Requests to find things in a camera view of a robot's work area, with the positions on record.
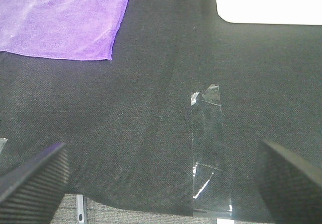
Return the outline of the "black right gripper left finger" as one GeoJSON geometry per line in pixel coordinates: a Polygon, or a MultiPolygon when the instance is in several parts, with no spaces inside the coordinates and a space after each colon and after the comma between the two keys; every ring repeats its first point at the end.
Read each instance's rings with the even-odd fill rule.
{"type": "Polygon", "coordinates": [[[58,142],[1,177],[1,223],[50,223],[68,182],[66,144],[58,142]]]}

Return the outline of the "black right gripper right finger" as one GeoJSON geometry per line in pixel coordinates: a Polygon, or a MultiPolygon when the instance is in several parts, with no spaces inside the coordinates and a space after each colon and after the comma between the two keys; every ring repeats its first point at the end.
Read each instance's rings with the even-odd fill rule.
{"type": "Polygon", "coordinates": [[[257,189],[275,223],[321,223],[321,168],[270,140],[258,144],[257,189]]]}

